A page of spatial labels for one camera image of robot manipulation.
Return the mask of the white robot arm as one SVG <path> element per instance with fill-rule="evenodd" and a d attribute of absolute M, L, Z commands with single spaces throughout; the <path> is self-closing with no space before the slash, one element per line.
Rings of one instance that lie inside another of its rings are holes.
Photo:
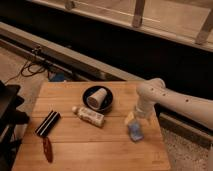
<path fill-rule="evenodd" d="M 136 87 L 138 100 L 133 108 L 133 115 L 149 119 L 154 105 L 163 107 L 213 130 L 213 100 L 194 97 L 166 87 L 160 78 L 144 80 Z"/>

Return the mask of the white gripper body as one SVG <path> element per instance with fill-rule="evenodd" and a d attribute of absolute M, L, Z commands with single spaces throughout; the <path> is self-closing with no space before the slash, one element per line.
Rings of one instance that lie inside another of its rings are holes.
<path fill-rule="evenodd" d="M 150 100 L 139 98 L 134 107 L 134 113 L 140 118 L 149 119 L 154 111 L 154 105 L 155 103 Z"/>

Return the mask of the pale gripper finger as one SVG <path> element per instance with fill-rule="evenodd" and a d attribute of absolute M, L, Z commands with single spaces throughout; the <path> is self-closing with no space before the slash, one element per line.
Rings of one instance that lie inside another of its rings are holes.
<path fill-rule="evenodd" d="M 149 126 L 149 120 L 147 118 L 142 118 L 141 123 L 143 127 Z"/>
<path fill-rule="evenodd" d="M 134 113 L 133 113 L 133 112 L 130 112 L 130 113 L 126 116 L 126 118 L 125 118 L 125 120 L 124 120 L 124 123 L 125 123 L 126 125 L 128 125 L 128 124 L 129 124 L 130 122 L 132 122 L 134 119 L 135 119 Z"/>

